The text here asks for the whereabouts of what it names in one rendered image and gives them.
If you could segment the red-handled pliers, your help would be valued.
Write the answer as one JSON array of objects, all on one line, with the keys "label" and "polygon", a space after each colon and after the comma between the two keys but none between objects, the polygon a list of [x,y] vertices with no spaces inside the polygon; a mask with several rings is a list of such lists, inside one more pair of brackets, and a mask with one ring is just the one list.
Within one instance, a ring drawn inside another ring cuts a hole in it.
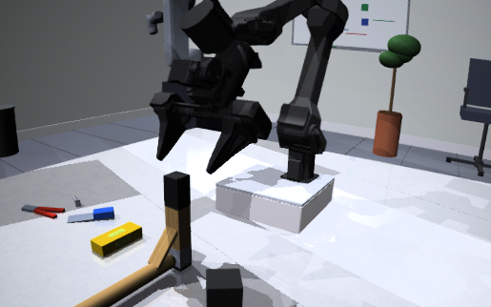
[{"label": "red-handled pliers", "polygon": [[36,206],[30,206],[30,205],[25,205],[24,207],[21,208],[22,211],[29,211],[31,213],[35,213],[38,215],[43,215],[51,218],[58,218],[56,214],[52,214],[49,212],[58,212],[58,213],[64,213],[65,208],[50,208],[50,207],[36,207]]}]

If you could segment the blue-handled scraper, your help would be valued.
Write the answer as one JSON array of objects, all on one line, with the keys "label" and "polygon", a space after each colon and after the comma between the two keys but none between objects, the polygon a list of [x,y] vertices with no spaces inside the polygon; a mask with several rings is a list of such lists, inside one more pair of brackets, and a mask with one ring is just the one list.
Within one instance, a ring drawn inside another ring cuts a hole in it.
[{"label": "blue-handled scraper", "polygon": [[96,220],[96,219],[101,219],[101,218],[112,218],[114,217],[114,210],[113,207],[107,208],[99,208],[99,209],[94,209],[93,213],[88,213],[88,214],[78,214],[78,215],[70,215],[68,216],[68,222],[67,223],[72,223],[72,222],[80,222],[80,221],[85,221],[85,220]]}]

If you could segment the long scraper with wooden handle and dark grey blade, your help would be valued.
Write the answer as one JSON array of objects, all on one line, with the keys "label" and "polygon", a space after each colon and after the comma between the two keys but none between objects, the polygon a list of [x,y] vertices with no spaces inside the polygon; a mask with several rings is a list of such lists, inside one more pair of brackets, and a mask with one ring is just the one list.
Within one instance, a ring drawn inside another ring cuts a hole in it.
[{"label": "long scraper with wooden handle and dark grey blade", "polygon": [[175,171],[163,177],[166,228],[149,264],[73,307],[113,306],[168,270],[181,272],[192,265],[191,175]]}]

